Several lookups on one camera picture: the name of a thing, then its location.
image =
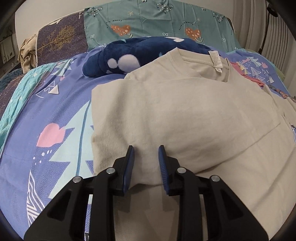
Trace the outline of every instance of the white spot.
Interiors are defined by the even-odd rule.
[[[107,61],[107,64],[108,66],[111,68],[111,69],[115,69],[117,68],[117,62],[115,59],[111,58]]]
[[[124,72],[130,73],[135,69],[140,68],[138,59],[132,54],[126,54],[119,58],[118,67]]]
[[[175,42],[182,42],[184,39],[174,39]]]

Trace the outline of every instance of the navy plush toy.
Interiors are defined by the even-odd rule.
[[[209,54],[210,48],[192,39],[174,37],[143,37],[114,41],[89,57],[83,74],[100,77],[106,74],[127,74],[146,65],[174,48]]]

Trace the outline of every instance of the metal screw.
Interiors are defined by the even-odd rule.
[[[211,178],[212,178],[213,182],[218,182],[218,181],[220,181],[220,177],[217,176],[217,175],[213,175]]]
[[[106,172],[107,172],[108,174],[112,174],[112,173],[115,172],[115,169],[114,169],[113,167],[109,167],[109,168],[106,170]]]
[[[185,172],[186,172],[186,169],[185,169],[184,167],[179,167],[179,168],[177,169],[177,172],[178,172],[178,173],[185,173]]]
[[[81,181],[81,177],[79,177],[79,176],[76,176],[73,178],[73,182],[75,182],[75,183],[78,183],[80,181]]]

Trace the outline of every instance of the patterned bedding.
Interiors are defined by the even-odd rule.
[[[0,209],[21,237],[73,176],[86,178],[93,174],[91,90],[98,84],[124,78],[123,74],[99,78],[83,75],[83,64],[101,49],[98,47],[89,53],[31,70],[30,77],[26,75],[24,82],[19,83],[14,93],[16,97],[0,121],[1,133],[3,126],[6,127],[6,135],[0,136],[0,146],[5,144],[0,159]],[[252,57],[251,53],[237,50],[230,53],[230,58],[245,64],[247,71],[252,67],[257,73],[262,68],[256,66],[258,60],[246,61],[245,54],[247,58]],[[272,65],[264,63],[273,84],[280,86],[280,79],[269,70]],[[23,86],[31,86],[33,93],[27,90],[25,100],[15,101]],[[9,119],[8,110],[14,110],[14,118]],[[87,211],[86,240],[89,218],[90,209]]]
[[[127,0],[87,8],[45,26],[38,33],[38,67],[13,80],[0,96],[0,209],[22,238],[73,176],[92,176],[91,90],[124,75],[85,77],[83,64],[104,48],[98,45],[142,36],[193,38],[219,49],[278,95],[289,94],[272,64],[240,49],[227,19],[208,9],[173,0]],[[88,209],[86,240],[89,216]]]
[[[87,49],[83,11],[76,12],[39,30],[37,66],[68,59]]]
[[[43,27],[37,36],[37,66],[144,36],[191,38],[224,52],[241,48],[231,23],[217,12],[174,0],[122,0],[86,8]]]

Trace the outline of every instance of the beige t-shirt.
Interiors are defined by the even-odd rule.
[[[164,145],[181,166],[205,177],[221,176],[272,237],[296,201],[296,192],[281,193],[296,181],[282,174],[289,172],[287,166],[296,166],[296,159],[289,159],[295,147],[293,134],[270,94],[237,73],[228,60],[221,61],[219,73],[210,56],[176,48],[124,79],[94,88],[94,170],[99,173],[112,166],[133,145],[131,187],[159,185],[157,149]],[[119,240],[151,240],[151,232],[159,240],[176,239],[173,234],[166,238],[176,229],[174,219],[167,216],[166,231],[157,228],[166,213],[164,206],[162,212],[155,209],[161,189],[146,187],[125,203],[130,205],[128,213],[115,211]],[[143,202],[144,197],[149,204],[143,210],[132,200]],[[174,202],[164,195],[162,199]],[[172,206],[175,217],[177,207]]]

